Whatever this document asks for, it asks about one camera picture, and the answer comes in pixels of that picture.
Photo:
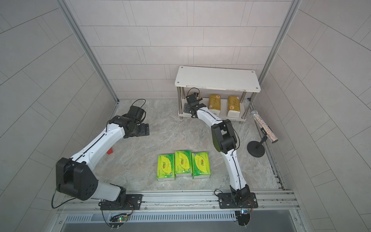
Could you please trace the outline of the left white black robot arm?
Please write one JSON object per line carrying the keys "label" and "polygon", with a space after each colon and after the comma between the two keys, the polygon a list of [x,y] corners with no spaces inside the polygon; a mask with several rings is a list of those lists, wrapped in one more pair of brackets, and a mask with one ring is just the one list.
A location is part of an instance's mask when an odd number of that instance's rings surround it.
{"label": "left white black robot arm", "polygon": [[93,170],[120,139],[148,136],[149,125],[144,123],[145,118],[146,111],[132,105],[126,114],[108,120],[104,130],[85,148],[69,159],[61,158],[56,164],[56,191],[82,201],[99,199],[125,206],[125,188],[100,182]]}

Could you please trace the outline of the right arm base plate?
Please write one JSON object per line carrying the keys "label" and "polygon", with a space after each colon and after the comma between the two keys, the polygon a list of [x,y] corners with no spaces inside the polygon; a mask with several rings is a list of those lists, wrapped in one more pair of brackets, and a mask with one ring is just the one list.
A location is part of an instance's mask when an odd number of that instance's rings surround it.
{"label": "right arm base plate", "polygon": [[220,209],[232,209],[232,208],[242,208],[242,209],[256,209],[259,207],[255,193],[251,192],[247,199],[243,201],[242,204],[237,204],[233,201],[231,193],[218,193],[217,194]]}

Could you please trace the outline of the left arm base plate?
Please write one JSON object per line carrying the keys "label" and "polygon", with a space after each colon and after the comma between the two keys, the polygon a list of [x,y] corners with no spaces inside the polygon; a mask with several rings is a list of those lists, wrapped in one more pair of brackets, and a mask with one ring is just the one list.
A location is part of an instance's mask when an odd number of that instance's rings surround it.
{"label": "left arm base plate", "polygon": [[139,210],[142,198],[142,194],[123,193],[115,201],[103,200],[99,202],[99,207],[100,210]]}

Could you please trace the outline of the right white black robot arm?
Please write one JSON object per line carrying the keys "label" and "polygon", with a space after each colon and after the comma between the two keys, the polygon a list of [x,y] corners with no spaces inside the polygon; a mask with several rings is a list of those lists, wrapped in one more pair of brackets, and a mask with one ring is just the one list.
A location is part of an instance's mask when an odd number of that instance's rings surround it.
{"label": "right white black robot arm", "polygon": [[238,137],[230,120],[220,119],[210,112],[208,107],[201,103],[197,93],[186,96],[186,111],[205,122],[211,128],[212,140],[215,149],[220,152],[224,158],[225,164],[230,177],[230,188],[232,201],[237,206],[246,204],[251,195],[250,188],[247,185],[238,159],[237,159],[237,142]]}

